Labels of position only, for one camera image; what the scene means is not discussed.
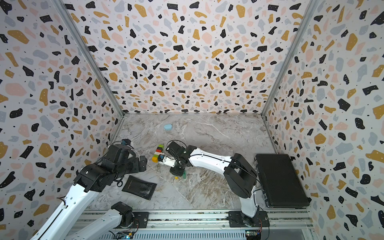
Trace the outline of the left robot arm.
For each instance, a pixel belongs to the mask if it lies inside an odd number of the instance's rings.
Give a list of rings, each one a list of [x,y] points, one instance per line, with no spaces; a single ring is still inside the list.
[[[117,227],[140,226],[132,207],[118,202],[88,226],[70,231],[87,206],[107,187],[127,174],[144,172],[148,160],[137,156],[131,146],[111,145],[96,163],[85,166],[75,177],[66,196],[45,224],[32,237],[34,240],[96,240]]]

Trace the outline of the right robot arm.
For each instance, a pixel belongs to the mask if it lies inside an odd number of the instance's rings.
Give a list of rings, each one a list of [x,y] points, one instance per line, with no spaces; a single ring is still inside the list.
[[[262,223],[257,218],[260,206],[255,197],[261,183],[257,172],[242,155],[220,156],[191,145],[184,148],[175,141],[169,143],[166,152],[171,156],[159,155],[158,161],[171,167],[170,173],[174,176],[183,176],[187,167],[204,168],[224,176],[231,191],[240,198],[242,219],[236,222],[252,227]]]

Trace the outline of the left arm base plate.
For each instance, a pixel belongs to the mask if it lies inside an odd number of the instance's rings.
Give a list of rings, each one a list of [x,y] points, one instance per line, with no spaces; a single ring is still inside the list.
[[[118,228],[122,229],[145,229],[149,220],[149,212],[129,212],[122,216]]]

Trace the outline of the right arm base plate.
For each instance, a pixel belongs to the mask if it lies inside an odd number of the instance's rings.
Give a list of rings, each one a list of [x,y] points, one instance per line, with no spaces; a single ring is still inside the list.
[[[267,212],[258,211],[254,217],[248,217],[241,211],[229,211],[228,220],[231,228],[260,228],[269,227],[270,221]]]

